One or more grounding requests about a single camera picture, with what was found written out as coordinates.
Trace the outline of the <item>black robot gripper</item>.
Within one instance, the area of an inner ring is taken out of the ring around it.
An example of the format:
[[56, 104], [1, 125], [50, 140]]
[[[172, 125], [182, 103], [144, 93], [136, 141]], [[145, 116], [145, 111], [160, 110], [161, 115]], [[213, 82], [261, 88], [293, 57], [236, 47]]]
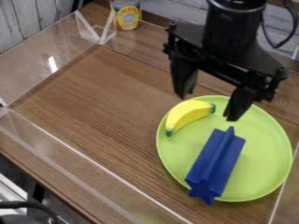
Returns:
[[206, 0], [204, 24], [172, 21], [162, 52], [168, 56], [172, 88], [182, 99], [202, 71], [236, 87], [222, 116], [236, 122], [253, 101], [272, 100], [286, 71], [257, 43], [265, 29], [266, 0]]

